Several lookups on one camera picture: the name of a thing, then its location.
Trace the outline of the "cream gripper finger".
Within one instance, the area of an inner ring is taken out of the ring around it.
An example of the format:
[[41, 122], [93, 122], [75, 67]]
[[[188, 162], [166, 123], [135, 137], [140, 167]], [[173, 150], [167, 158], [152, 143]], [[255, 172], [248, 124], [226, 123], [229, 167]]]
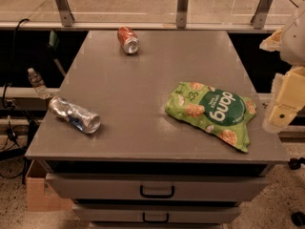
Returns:
[[280, 88], [282, 86], [282, 82], [283, 82], [283, 75], [281, 73], [276, 73], [274, 76], [274, 80], [272, 83], [272, 89], [271, 89], [273, 99], [277, 98]]

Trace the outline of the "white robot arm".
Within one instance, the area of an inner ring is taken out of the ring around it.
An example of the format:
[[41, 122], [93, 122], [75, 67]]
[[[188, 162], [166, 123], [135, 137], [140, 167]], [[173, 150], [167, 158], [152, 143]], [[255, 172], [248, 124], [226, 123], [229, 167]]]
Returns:
[[280, 59], [292, 66], [285, 74], [274, 76], [271, 101], [263, 121], [265, 131], [279, 133], [305, 107], [305, 3], [283, 27], [264, 39], [259, 48], [278, 51]]

